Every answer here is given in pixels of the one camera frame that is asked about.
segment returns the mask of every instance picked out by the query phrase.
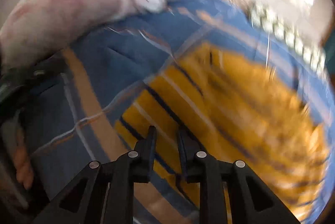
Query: yellow towel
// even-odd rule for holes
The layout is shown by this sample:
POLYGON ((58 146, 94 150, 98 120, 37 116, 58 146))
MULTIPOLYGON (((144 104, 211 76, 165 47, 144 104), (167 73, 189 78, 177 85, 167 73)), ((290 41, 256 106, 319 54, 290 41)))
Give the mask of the yellow towel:
POLYGON ((298 220, 323 185, 329 154, 323 127, 313 124, 296 92, 274 70, 208 43, 157 75, 115 129, 134 147, 150 125, 158 131, 154 170, 197 206, 197 184, 176 187, 179 125, 218 160, 247 162, 298 220))

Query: white stripe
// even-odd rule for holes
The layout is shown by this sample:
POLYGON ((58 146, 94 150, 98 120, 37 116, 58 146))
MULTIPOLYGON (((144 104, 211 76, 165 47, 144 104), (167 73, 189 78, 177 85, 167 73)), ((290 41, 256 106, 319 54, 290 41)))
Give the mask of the white stripe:
POLYGON ((48 143, 40 146, 37 150, 35 150, 30 156, 33 157, 35 156, 37 153, 39 153, 41 150, 44 150, 45 148, 49 147, 53 142, 59 140, 59 139, 62 139, 63 137, 73 133, 75 130, 75 127, 73 127, 71 130, 65 132, 65 133, 62 133, 61 135, 58 135, 56 137, 54 137, 53 139, 51 139, 51 141, 49 141, 48 143))
POLYGON ((121 31, 115 31, 115 30, 113 30, 112 28, 110 28, 110 27, 106 27, 106 28, 108 28, 108 29, 110 29, 111 31, 114 31, 114 32, 116 32, 117 34, 120 34, 121 35, 121 33, 123 33, 123 32, 128 32, 128 33, 130 33, 131 35, 134 35, 135 36, 135 34, 132 32, 132 31, 130 31, 130 30, 128 30, 128 29, 123 29, 123 30, 121 30, 121 31))
POLYGON ((202 112, 198 109, 198 107, 194 104, 194 102, 164 73, 160 74, 167 82, 170 84, 178 94, 189 104, 189 106, 196 112, 196 114, 206 123, 206 125, 210 128, 210 130, 214 131, 215 126, 213 123, 202 114, 202 112))
POLYGON ((160 126, 158 126, 158 124, 151 118, 151 116, 144 110, 142 109, 142 107, 135 101, 133 103, 134 107, 139 111, 140 114, 142 114, 142 116, 148 120, 148 122, 153 125, 157 130, 158 132, 165 138, 165 140, 167 140, 175 150, 178 150, 178 147, 175 143, 175 141, 169 137, 161 128, 160 126))
POLYGON ((69 80, 67 78, 67 76, 64 74, 64 73, 61 73, 61 76, 64 80, 64 92, 65 92, 65 97, 69 103, 69 106, 70 106, 70 110, 71 110, 71 113, 72 113, 72 116, 73 116, 73 121, 75 123, 75 129, 76 129, 76 132, 80 138, 80 140, 82 141, 88 155, 91 157, 91 160, 94 161, 95 160, 95 156, 93 154, 93 152, 91 151, 83 133, 81 132, 77 122, 78 122, 78 117, 77 117, 77 114, 76 114, 76 110, 75 110, 75 106, 74 106, 74 103, 72 101, 72 96, 71 96, 71 92, 70 92, 70 89, 68 88, 68 83, 69 83, 69 80))
POLYGON ((173 56, 173 55, 172 55, 172 52, 171 52, 171 49, 168 49, 167 47, 161 46, 160 44, 156 43, 155 41, 150 40, 150 39, 149 39, 148 37, 146 37, 140 30, 139 30, 138 32, 142 35, 142 37, 143 37, 146 41, 148 41, 148 42, 149 42, 150 44, 152 44, 154 47, 156 47, 156 48, 158 48, 158 49, 160 49, 160 50, 166 52, 166 53, 169 54, 170 56, 173 56))
POLYGON ((135 217, 133 217, 133 221, 134 221, 136 224, 141 224, 141 222, 139 222, 135 217))
POLYGON ((220 63, 220 68, 223 69, 223 57, 222 57, 222 51, 219 51, 219 63, 220 63))
POLYGON ((196 22, 199 26, 202 26, 203 24, 198 20, 198 18, 196 18, 192 13, 190 13, 189 11, 187 11, 187 13, 181 13, 182 15, 187 16, 188 18, 190 18, 191 20, 193 20, 194 22, 196 22))
POLYGON ((53 142, 59 140, 59 139, 62 139, 63 137, 71 134, 74 132, 74 130, 76 129, 76 127, 80 126, 81 123, 83 122, 86 122, 86 121, 89 121, 93 118, 96 118, 96 117, 99 117, 100 115, 104 114, 105 112, 109 112, 111 111, 113 108, 114 108, 114 105, 116 104, 118 98, 120 98, 125 92, 127 92, 128 90, 132 89, 133 86, 137 86, 139 85, 140 83, 143 83, 142 81, 137 81, 131 85, 129 85, 127 88, 123 89, 122 91, 120 91, 115 97, 114 99, 106 106, 103 108, 103 110, 97 114, 94 114, 94 115, 91 115, 91 116, 87 116, 87 117, 84 117, 82 119, 80 119, 78 122, 76 122, 76 124, 74 125, 74 127, 67 131, 67 132, 64 132, 56 137, 54 137, 53 139, 51 139, 49 142, 47 142, 46 144, 40 146, 38 149, 36 149, 30 156, 33 157, 35 156, 36 154, 38 154, 40 151, 46 149, 47 147, 49 147, 53 142))
MULTIPOLYGON (((257 45, 258 45, 258 39, 256 39, 253 36, 250 36, 248 34, 246 34, 245 32, 229 25, 226 24, 224 22, 220 22, 219 24, 214 24, 215 27, 217 28, 217 30, 220 33, 227 33, 232 35, 233 37, 235 37, 236 39, 238 39, 239 41, 241 41, 241 44, 243 45, 247 45, 249 46, 249 44, 247 42, 252 42, 253 43, 253 47, 254 49, 257 50, 257 45)), ((315 72, 312 71, 312 69, 305 63, 302 62, 301 59, 297 58, 297 54, 295 52, 292 51, 288 51, 287 47, 285 44, 282 44, 281 42, 277 42, 275 40, 270 40, 271 44, 275 44, 276 46, 282 48, 285 50, 285 52, 290 55, 292 58, 295 59, 295 62, 298 63, 300 66, 302 66, 309 74, 311 74, 312 76, 316 76, 315 72)), ((276 63, 274 60, 272 60, 272 62, 279 68, 280 64, 276 63)), ((291 78, 295 78, 294 76, 290 76, 287 72, 285 72, 285 74, 291 78)), ((314 97, 308 97, 309 101, 312 102, 316 108, 316 110, 318 111, 318 113, 320 114, 320 116, 323 118, 324 122, 327 123, 327 125, 330 125, 330 121, 331 121, 331 116, 328 115, 328 117, 326 117, 326 115, 323 115, 322 110, 320 109, 320 103, 326 108, 324 101, 322 101, 322 99, 318 96, 318 93, 315 92, 315 96, 314 97)))
MULTIPOLYGON (((198 30, 196 30, 183 42, 183 44, 174 53, 173 57, 169 57, 166 59, 166 61, 160 68, 160 71, 165 70, 170 64, 172 64, 172 62, 181 57, 185 53, 185 51, 187 51, 191 46, 193 46, 200 38, 205 36, 205 34, 209 33, 213 29, 214 29, 213 25, 204 24, 203 26, 201 26, 198 30)), ((156 74, 153 74, 145 78, 144 83, 148 84, 155 76, 156 74)))

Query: finger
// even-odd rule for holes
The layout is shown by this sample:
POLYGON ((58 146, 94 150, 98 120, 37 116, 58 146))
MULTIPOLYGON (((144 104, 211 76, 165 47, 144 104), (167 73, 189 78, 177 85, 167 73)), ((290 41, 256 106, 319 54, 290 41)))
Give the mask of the finger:
POLYGON ((26 190, 29 190, 32 186, 32 182, 34 181, 34 172, 33 170, 30 168, 28 175, 24 178, 23 181, 23 186, 26 190))
POLYGON ((20 167, 16 172, 16 179, 19 183, 24 181, 24 178, 28 175, 30 170, 30 162, 26 161, 22 167, 20 167))
POLYGON ((27 150, 24 146, 17 147, 13 156, 13 163, 16 169, 20 169, 28 158, 27 150))

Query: blue cloth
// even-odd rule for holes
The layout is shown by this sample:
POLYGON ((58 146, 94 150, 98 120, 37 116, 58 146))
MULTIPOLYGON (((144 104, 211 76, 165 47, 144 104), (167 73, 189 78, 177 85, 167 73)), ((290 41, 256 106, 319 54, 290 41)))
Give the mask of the blue cloth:
MULTIPOLYGON (((171 3, 169 7, 169 11, 160 14, 132 16, 97 27, 70 46, 110 125, 140 93, 144 81, 164 66, 171 52, 178 53, 209 41, 252 61, 265 63, 267 34, 253 29, 241 10, 221 0, 185 0, 171 3), (221 24, 210 23, 202 17, 203 12, 221 24)), ((319 79, 301 57, 276 39, 271 41, 270 64, 277 68, 282 81, 296 89, 309 104, 315 123, 325 124, 331 154, 324 187, 313 203, 311 215, 304 221, 312 224, 328 202, 335 184, 335 109, 331 85, 319 79)), ((83 98, 86 87, 78 87, 78 78, 85 78, 70 67, 53 80, 51 87, 39 92, 25 113, 28 150, 49 198, 92 159, 102 163, 110 161, 94 132, 94 122, 87 118, 83 107, 87 100, 83 98)), ((197 211, 157 174, 153 175, 152 184, 182 217, 197 211)), ((134 204, 134 216, 139 221, 159 223, 136 199, 134 204)))

